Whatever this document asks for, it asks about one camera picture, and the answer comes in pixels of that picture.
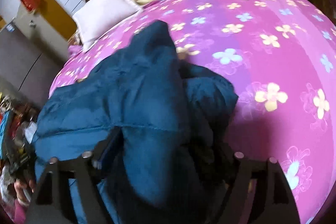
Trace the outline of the person's hand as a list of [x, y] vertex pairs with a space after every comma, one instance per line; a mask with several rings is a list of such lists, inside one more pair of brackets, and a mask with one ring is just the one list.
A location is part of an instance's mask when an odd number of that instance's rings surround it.
[[17, 194], [18, 202], [24, 206], [28, 207], [30, 204], [29, 199], [26, 197], [25, 190], [30, 189], [32, 192], [35, 190], [35, 182], [34, 180], [30, 180], [29, 184], [22, 182], [21, 180], [17, 179], [14, 183], [14, 189]]

